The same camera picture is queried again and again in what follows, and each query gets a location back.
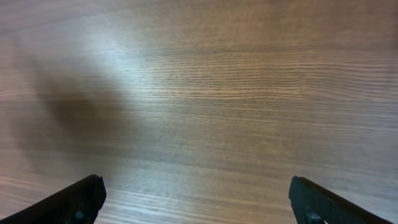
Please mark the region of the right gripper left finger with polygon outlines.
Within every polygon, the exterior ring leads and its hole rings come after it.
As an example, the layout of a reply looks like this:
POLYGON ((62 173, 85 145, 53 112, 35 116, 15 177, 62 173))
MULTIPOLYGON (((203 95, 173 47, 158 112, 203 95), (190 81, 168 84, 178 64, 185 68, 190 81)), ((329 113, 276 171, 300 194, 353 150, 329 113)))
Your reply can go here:
POLYGON ((1 220, 1 224, 93 224, 106 200, 103 178, 92 174, 1 220))

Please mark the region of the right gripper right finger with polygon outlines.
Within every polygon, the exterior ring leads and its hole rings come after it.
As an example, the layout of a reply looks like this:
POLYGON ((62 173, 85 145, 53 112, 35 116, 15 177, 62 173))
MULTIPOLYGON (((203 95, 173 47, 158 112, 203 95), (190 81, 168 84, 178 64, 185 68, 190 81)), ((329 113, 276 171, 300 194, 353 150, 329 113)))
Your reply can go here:
POLYGON ((289 199, 298 224, 392 224, 304 177, 292 177, 289 199))

